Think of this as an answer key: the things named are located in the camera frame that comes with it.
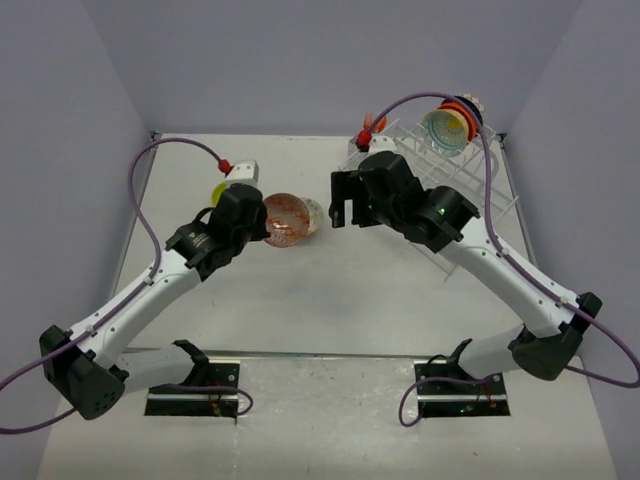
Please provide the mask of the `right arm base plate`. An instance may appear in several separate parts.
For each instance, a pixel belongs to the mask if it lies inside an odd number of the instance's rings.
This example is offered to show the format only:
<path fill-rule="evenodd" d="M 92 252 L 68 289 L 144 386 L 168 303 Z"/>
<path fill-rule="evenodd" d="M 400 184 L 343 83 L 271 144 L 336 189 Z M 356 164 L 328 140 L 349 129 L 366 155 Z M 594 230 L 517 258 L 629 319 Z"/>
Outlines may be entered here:
<path fill-rule="evenodd" d="M 511 414 L 504 377 L 486 384 L 430 382 L 417 388 L 417 404 L 424 418 L 506 417 Z"/>

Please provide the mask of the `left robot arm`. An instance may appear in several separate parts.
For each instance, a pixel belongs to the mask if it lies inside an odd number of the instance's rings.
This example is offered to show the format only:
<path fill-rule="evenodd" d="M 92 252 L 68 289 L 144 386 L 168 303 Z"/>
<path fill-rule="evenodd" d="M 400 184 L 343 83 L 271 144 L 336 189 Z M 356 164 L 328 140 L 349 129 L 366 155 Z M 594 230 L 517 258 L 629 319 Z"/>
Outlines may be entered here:
<path fill-rule="evenodd" d="M 233 184 L 218 204 L 179 227 L 149 269 L 96 314 L 39 339 L 46 379 L 86 420 L 122 396 L 155 387 L 187 393 L 232 393 L 208 383 L 208 360 L 193 343 L 129 354 L 131 341 L 181 296 L 227 266 L 251 241 L 268 235 L 262 193 Z"/>

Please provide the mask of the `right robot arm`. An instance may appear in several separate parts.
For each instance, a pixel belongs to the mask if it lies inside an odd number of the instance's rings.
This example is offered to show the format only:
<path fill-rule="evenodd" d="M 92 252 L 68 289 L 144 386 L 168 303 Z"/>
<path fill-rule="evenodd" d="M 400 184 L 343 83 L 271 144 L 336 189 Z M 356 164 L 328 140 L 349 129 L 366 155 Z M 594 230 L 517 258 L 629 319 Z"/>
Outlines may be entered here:
<path fill-rule="evenodd" d="M 446 368 L 454 391 L 467 393 L 482 378 L 515 369 L 552 381 L 568 367 L 588 327 L 581 316 L 598 313 L 598 297 L 578 295 L 551 280 L 500 243 L 478 208 L 457 190 L 424 188 L 398 153 L 370 155 L 355 170 L 333 172 L 330 182 L 333 227 L 344 227 L 350 201 L 352 224 L 386 225 L 462 267 L 521 320 L 515 329 L 465 340 L 454 350 Z"/>

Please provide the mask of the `white floral pattern bowl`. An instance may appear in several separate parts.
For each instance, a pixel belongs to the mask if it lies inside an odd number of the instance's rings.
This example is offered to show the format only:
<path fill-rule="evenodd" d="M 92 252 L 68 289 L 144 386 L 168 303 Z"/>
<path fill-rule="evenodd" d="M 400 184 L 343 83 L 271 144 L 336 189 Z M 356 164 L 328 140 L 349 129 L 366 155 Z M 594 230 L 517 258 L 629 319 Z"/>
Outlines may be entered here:
<path fill-rule="evenodd" d="M 307 236 L 310 236 L 322 227 L 324 223 L 324 211 L 322 209 L 322 205 L 316 200 L 308 197 L 302 197 L 301 200 L 308 211 L 309 227 L 307 230 Z"/>

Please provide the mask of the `red patterned glass bowl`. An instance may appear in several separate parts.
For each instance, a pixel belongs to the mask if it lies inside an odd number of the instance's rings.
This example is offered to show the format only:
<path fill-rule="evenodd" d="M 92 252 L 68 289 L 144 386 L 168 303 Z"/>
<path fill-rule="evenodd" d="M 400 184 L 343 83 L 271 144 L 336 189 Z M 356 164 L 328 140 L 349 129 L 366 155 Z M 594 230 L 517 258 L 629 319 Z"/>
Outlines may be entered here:
<path fill-rule="evenodd" d="M 310 213 L 303 200 L 289 193 L 275 193 L 265 198 L 267 211 L 265 242 L 276 248 L 294 246 L 310 230 Z"/>

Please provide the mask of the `lime green bowl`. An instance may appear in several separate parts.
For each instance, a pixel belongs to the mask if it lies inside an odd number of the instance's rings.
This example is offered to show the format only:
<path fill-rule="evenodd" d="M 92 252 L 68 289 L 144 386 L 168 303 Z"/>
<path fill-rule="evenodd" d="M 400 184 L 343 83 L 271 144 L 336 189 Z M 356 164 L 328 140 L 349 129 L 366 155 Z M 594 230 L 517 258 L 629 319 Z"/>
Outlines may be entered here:
<path fill-rule="evenodd" d="M 211 193 L 211 206 L 215 207 L 222 195 L 222 193 L 227 189 L 227 185 L 224 182 L 219 183 Z"/>

